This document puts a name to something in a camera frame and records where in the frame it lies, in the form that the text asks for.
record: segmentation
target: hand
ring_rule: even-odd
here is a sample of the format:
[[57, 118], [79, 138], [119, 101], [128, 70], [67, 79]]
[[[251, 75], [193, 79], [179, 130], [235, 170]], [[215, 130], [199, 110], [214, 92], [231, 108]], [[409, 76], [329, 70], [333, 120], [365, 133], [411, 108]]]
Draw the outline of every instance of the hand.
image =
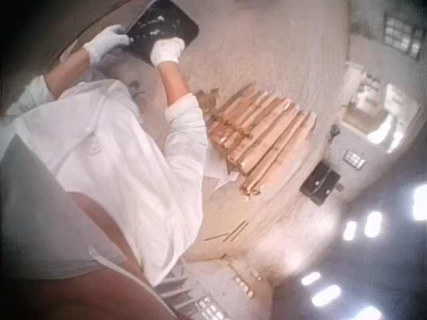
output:
[[83, 48], [89, 54], [91, 65], [97, 63], [110, 50], [120, 46], [129, 45], [131, 39], [123, 35], [125, 29], [121, 25], [111, 25], [98, 33], [90, 42], [85, 43]]
[[172, 61], [178, 63], [179, 56], [185, 48], [185, 43], [180, 38], [164, 39], [154, 43], [151, 50], [151, 62], [154, 67], [164, 61]]

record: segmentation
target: concrete floor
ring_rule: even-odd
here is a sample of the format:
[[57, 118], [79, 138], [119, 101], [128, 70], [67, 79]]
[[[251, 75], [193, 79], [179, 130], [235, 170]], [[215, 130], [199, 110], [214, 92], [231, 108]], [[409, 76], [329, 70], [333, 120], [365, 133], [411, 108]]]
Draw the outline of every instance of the concrete floor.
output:
[[[293, 220], [296, 222], [286, 230], [287, 237], [280, 241], [282, 247], [294, 248], [302, 229], [305, 234], [322, 234], [324, 230], [316, 225], [316, 220], [309, 219], [312, 210], [293, 213], [292, 207], [300, 185], [322, 158], [326, 134], [340, 107], [337, 96], [348, 47], [346, 2], [176, 0], [176, 3], [200, 28], [198, 38], [184, 51], [180, 62], [194, 92], [219, 88], [220, 106], [244, 85], [255, 83], [264, 89], [280, 91], [300, 104], [302, 110], [318, 115], [310, 156], [291, 178], [285, 173], [286, 186], [271, 191], [266, 198], [247, 202], [238, 191], [239, 181], [214, 191], [217, 181], [205, 178], [204, 221], [199, 239], [185, 258], [201, 261], [241, 255], [279, 221], [286, 221], [295, 214], [306, 219]], [[146, 4], [147, 0], [129, 2], [84, 32], [79, 44], [91, 39], [106, 25], [129, 25]], [[144, 128], [162, 147], [167, 129], [163, 118], [166, 102], [155, 70], [121, 53], [110, 55], [99, 68], [138, 93], [135, 100], [142, 112]], [[233, 241], [203, 241], [234, 230], [242, 221], [249, 224]], [[312, 241], [317, 243], [318, 237], [313, 236]], [[299, 253], [303, 260], [313, 255], [308, 242]]]

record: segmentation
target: white lab coat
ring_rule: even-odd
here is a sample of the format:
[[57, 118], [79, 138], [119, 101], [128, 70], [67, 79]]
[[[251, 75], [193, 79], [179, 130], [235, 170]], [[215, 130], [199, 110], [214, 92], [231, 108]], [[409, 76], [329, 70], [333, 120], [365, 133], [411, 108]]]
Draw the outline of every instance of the white lab coat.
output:
[[194, 242], [203, 216], [207, 137], [196, 98], [166, 110], [164, 154], [117, 80], [80, 83], [53, 101], [38, 77], [13, 105], [18, 109], [26, 112], [0, 128], [0, 159], [18, 134], [64, 190], [87, 195], [111, 215], [157, 285]]

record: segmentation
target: window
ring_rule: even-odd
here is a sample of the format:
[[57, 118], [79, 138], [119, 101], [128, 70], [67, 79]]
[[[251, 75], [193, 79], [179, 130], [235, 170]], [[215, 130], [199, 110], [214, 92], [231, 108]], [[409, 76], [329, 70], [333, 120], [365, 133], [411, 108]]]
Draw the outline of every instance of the window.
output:
[[366, 307], [357, 314], [352, 320], [379, 320], [381, 312], [375, 307]]
[[301, 283], [303, 286], [308, 286], [318, 279], [320, 279], [320, 273], [311, 272], [309, 275], [306, 275], [304, 278], [301, 279]]
[[346, 241], [351, 241], [354, 239], [354, 234], [356, 233], [358, 224], [355, 221], [349, 221], [347, 222], [346, 229], [344, 230], [344, 234], [342, 237]]
[[381, 231], [382, 214], [374, 211], [368, 216], [368, 221], [365, 226], [365, 235], [369, 238], [375, 238]]
[[353, 151], [347, 150], [346, 154], [344, 155], [343, 160], [351, 165], [356, 170], [361, 170], [361, 168], [365, 164], [365, 160], [362, 159], [361, 156], [357, 155]]
[[393, 17], [386, 16], [384, 42], [417, 59], [420, 55], [421, 44], [424, 40], [424, 30], [403, 23]]
[[246, 293], [246, 295], [250, 299], [252, 299], [254, 297], [254, 292], [251, 290], [249, 285], [241, 277], [237, 276], [236, 278], [234, 278], [234, 281], [238, 283], [238, 285], [242, 288], [244, 293]]
[[230, 320], [230, 318], [226, 317], [226, 314], [221, 310], [219, 305], [209, 297], [200, 299], [195, 303], [195, 306], [207, 320]]
[[414, 219], [417, 221], [427, 220], [427, 183], [415, 189], [414, 192]]
[[339, 297], [340, 294], [341, 294], [340, 287], [337, 285], [331, 285], [330, 287], [327, 287], [326, 289], [316, 294], [312, 298], [312, 303], [316, 307], [323, 307], [324, 305], [327, 305], [329, 302]]

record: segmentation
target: black tray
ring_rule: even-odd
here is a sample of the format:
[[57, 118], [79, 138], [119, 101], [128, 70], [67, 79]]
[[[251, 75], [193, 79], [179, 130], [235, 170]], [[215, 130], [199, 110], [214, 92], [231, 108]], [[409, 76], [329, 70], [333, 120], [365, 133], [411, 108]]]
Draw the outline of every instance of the black tray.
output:
[[133, 38], [129, 50], [150, 65], [151, 50], [157, 40], [178, 37], [187, 47], [198, 34], [195, 22], [170, 0], [152, 3], [127, 31]]

